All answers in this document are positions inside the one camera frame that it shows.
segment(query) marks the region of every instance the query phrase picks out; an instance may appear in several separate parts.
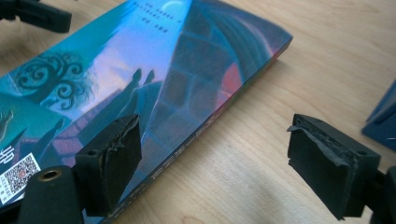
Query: clamp jaw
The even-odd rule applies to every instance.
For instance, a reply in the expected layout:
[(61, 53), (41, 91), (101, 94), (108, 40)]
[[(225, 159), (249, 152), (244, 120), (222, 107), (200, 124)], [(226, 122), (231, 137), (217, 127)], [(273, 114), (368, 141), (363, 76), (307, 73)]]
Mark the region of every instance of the clamp jaw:
[(75, 155), (76, 165), (53, 166), (30, 177), (22, 200), (0, 208), (1, 223), (82, 224), (108, 217), (142, 159), (137, 115), (111, 122)]
[(294, 115), (289, 165), (337, 218), (373, 211), (371, 224), (396, 223), (396, 166), (377, 170), (380, 155), (320, 119)]
[(0, 0), (0, 20), (21, 21), (56, 33), (70, 30), (72, 14), (41, 4), (39, 0)]

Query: book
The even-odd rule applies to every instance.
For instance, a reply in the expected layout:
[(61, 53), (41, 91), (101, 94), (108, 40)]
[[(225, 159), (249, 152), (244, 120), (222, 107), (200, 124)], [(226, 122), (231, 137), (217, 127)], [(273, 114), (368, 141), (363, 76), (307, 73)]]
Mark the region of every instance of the book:
[(361, 132), (396, 151), (396, 80), (375, 107)]
[(142, 161), (109, 222), (288, 47), (279, 26), (216, 0), (131, 0), (0, 78), (0, 201), (140, 116)]

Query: table surface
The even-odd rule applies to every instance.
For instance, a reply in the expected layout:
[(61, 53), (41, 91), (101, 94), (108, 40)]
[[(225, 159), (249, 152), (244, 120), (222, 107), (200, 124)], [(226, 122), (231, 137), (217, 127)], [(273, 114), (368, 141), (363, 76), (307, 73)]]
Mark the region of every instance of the table surface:
[[(122, 1), (43, 1), (73, 13), (58, 35), (0, 21), (0, 74), (26, 62)], [(293, 114), (323, 119), (382, 155), (361, 128), (396, 74), (396, 1), (226, 0), (281, 25), (294, 39), (262, 74), (115, 221), (121, 223), (337, 223), (288, 166)], [(368, 223), (362, 218), (345, 223)]]

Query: blue book cover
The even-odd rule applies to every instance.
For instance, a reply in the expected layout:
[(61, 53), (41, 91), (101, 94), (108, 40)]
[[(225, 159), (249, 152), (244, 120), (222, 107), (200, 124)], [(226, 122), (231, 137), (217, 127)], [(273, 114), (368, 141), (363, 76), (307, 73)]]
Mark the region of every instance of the blue book cover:
[(396, 80), (367, 119), (362, 132), (396, 151)]
[(140, 116), (142, 161), (109, 221), (289, 45), (215, 0), (131, 0), (0, 78), (0, 204), (111, 121)]

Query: qr code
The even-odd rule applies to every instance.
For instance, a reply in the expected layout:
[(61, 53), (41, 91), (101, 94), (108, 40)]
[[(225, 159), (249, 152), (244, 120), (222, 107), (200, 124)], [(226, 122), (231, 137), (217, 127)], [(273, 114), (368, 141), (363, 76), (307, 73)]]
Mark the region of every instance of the qr code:
[(0, 175), (0, 199), (2, 204), (21, 192), (29, 178), (40, 171), (32, 153)]

